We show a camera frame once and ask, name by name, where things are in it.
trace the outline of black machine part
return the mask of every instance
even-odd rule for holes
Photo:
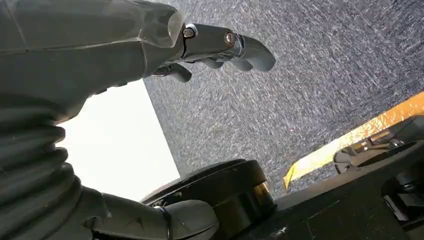
[[[256,160],[217,163],[182,176],[141,202],[165,207],[200,200],[212,206],[219,220],[216,239],[228,240],[269,216],[275,209],[267,178]]]
[[[340,174],[376,164],[408,151],[424,140],[424,116],[412,116],[366,139],[354,143],[334,155]],[[424,234],[424,163],[399,171],[382,187],[382,197],[399,224],[420,238]]]
[[[423,153],[424,141],[411,142],[380,161],[276,199],[272,216],[234,240],[422,240],[424,220],[399,221],[384,196],[397,190],[400,173],[424,169]]]

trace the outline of metal screw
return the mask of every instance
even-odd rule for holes
[[[185,28],[182,31],[182,35],[184,36],[184,38],[189,39],[189,38],[193,38],[195,36],[195,31],[191,28]]]
[[[225,43],[232,46],[236,42],[236,35],[233,32],[225,34]]]

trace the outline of round black cover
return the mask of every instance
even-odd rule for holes
[[[201,200],[212,207],[267,180],[256,160],[237,159],[201,168],[159,188],[141,202],[168,206],[185,200]]]

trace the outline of robotic hand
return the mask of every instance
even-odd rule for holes
[[[178,62],[204,63],[212,69],[232,63],[241,71],[257,69],[269,71],[276,60],[272,53],[258,40],[236,34],[227,28],[202,24],[188,24],[182,30],[184,52],[182,57],[169,60],[153,75],[171,75],[180,82],[188,82],[192,74]]]
[[[151,75],[187,82],[180,62],[270,70],[259,41],[183,25],[175,8],[142,0],[0,0],[0,239],[206,240],[210,206],[155,209],[83,187],[56,125],[88,97]]]

